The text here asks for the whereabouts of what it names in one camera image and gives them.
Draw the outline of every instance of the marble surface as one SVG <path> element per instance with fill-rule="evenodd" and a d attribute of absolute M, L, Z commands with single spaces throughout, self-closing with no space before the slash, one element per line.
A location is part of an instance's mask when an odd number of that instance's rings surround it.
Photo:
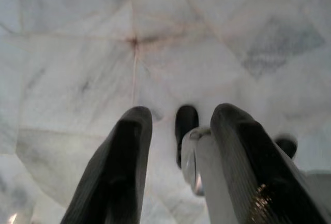
<path fill-rule="evenodd" d="M 59 223 L 118 118 L 153 116 L 141 223 L 209 223 L 174 118 L 230 102 L 331 170 L 331 0 L 0 0 L 0 223 Z"/>

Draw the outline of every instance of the black boot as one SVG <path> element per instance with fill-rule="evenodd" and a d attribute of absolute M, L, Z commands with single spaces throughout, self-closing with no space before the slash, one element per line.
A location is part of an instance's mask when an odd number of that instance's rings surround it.
<path fill-rule="evenodd" d="M 182 140 L 187 132 L 199 126 L 199 116 L 195 107 L 184 105 L 176 114 L 175 136 L 177 141 L 176 162 L 182 168 Z"/>
<path fill-rule="evenodd" d="M 275 143 L 286 153 L 290 158 L 293 158 L 298 147 L 297 141 L 290 135 L 281 135 L 275 139 Z"/>

